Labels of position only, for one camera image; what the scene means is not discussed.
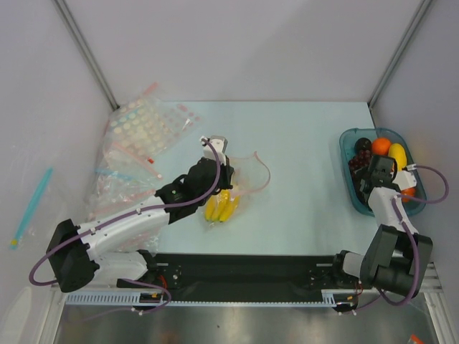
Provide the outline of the yellow banana bunch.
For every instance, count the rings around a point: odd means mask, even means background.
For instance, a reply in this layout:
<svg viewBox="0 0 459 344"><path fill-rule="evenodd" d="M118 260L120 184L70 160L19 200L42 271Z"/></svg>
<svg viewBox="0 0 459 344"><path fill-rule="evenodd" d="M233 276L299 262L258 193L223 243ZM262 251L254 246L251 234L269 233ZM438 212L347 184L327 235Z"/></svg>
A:
<svg viewBox="0 0 459 344"><path fill-rule="evenodd" d="M222 190L207 201L204 219L209 222L227 222L234 215L240 203L240 196L230 190Z"/></svg>

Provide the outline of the pink dotted zip top bag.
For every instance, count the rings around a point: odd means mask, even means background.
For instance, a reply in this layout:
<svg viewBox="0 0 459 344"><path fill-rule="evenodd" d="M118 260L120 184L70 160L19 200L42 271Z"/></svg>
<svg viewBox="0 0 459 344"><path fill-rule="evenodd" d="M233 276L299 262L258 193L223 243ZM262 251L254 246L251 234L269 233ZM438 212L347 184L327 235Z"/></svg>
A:
<svg viewBox="0 0 459 344"><path fill-rule="evenodd" d="M254 151L246 157L230 157L231 166L235 169L232 177L232 191L234 195L240 196L240 203L234 215L227 222L209 222L204 219L203 224L209 228L227 226L243 215L270 184L271 172L267 164L259 157L258 152Z"/></svg>

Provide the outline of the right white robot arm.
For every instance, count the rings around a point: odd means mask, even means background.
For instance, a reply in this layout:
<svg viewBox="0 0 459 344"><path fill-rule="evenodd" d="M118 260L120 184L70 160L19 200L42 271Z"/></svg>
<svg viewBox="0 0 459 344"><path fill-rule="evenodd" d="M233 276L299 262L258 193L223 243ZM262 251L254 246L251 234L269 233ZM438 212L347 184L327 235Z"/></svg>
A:
<svg viewBox="0 0 459 344"><path fill-rule="evenodd" d="M402 192L416 186L413 170L400 171L396 160L387 156L372 157L359 190L379 228L365 254L343 250L334 257L331 280L336 286L348 287L358 279L407 300L417 295L433 243L419 234L403 206Z"/></svg>

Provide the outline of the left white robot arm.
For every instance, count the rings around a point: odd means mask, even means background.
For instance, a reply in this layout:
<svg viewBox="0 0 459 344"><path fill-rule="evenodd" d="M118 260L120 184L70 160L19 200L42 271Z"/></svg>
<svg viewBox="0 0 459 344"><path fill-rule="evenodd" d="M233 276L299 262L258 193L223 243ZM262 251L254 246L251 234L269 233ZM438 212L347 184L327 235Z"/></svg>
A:
<svg viewBox="0 0 459 344"><path fill-rule="evenodd" d="M154 222L162 226L177 222L194 214L211 196L230 190L233 173L228 157L220 163L201 158L187 174L160 188L138 209L93 225L77 226L70 219L59 223L47 252L56 250L49 263L60 289L74 292L87 285L95 277L96 257L152 229Z"/></svg>

